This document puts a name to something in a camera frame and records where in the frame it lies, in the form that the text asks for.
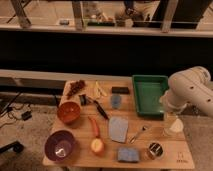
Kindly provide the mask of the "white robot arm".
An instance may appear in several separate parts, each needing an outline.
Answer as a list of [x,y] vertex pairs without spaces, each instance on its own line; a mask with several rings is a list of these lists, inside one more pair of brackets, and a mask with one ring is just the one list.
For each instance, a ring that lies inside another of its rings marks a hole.
[[207,87],[210,81],[210,72],[202,66],[173,73],[168,78],[169,89],[160,98],[164,111],[180,114],[190,102],[213,118],[213,91]]

